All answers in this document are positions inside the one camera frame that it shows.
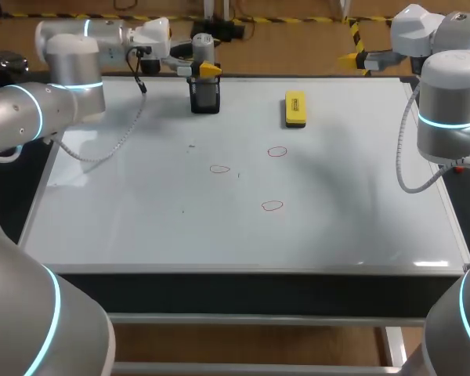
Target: red circle drawing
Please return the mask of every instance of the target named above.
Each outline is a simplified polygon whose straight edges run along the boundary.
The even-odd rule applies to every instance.
[[[276,200],[263,202],[261,204],[261,207],[265,210],[265,212],[273,212],[274,210],[278,210],[282,208],[283,206],[284,206],[284,203],[282,201],[276,201]]]
[[[209,169],[213,174],[224,174],[225,172],[228,172],[230,170],[230,167],[218,166],[214,164]]]
[[[287,147],[283,147],[283,146],[270,147],[267,153],[270,157],[283,157],[285,154],[287,154]]]

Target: yellow eraser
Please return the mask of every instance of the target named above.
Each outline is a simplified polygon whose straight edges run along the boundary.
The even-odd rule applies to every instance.
[[[288,91],[285,93],[285,124],[288,128],[305,127],[305,92]]]

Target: floor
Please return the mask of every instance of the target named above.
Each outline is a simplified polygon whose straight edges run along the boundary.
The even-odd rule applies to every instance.
[[[126,4],[132,0],[118,0]],[[233,1],[237,16],[334,17],[328,0]],[[393,16],[405,0],[354,0],[353,16]],[[470,0],[424,0],[433,12],[470,11]],[[11,13],[115,13],[111,0],[2,0]],[[200,0],[139,0],[138,15],[200,15]],[[36,19],[0,20],[0,49],[24,54],[34,71],[45,70],[34,50]],[[191,22],[174,22],[175,38],[190,33]],[[350,29],[341,23],[257,23],[247,25],[245,41],[223,43],[217,57],[225,73],[238,74],[360,74],[341,68],[338,57],[355,52]],[[367,51],[390,47],[384,22],[362,22],[360,37]],[[410,74],[406,61],[381,74]],[[385,364],[380,334],[372,327],[231,327],[199,325],[118,325],[117,360],[207,363],[295,363],[323,365]],[[404,328],[407,352],[418,345],[420,328]]]

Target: whiteboard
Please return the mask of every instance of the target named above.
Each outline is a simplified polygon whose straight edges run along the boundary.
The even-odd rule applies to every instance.
[[[188,86],[147,78],[135,133],[93,167],[52,149],[20,245],[58,273],[462,274],[470,262],[442,182],[396,181],[396,78],[223,78],[221,111],[191,114]],[[305,92],[303,129],[284,126]],[[139,107],[132,78],[105,78],[100,124],[63,141],[105,154]],[[407,124],[403,174],[432,166]]]

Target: table leg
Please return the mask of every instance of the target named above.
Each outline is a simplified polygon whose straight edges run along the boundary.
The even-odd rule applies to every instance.
[[[387,364],[390,367],[402,367],[407,360],[402,329],[400,327],[383,327],[381,332]]]

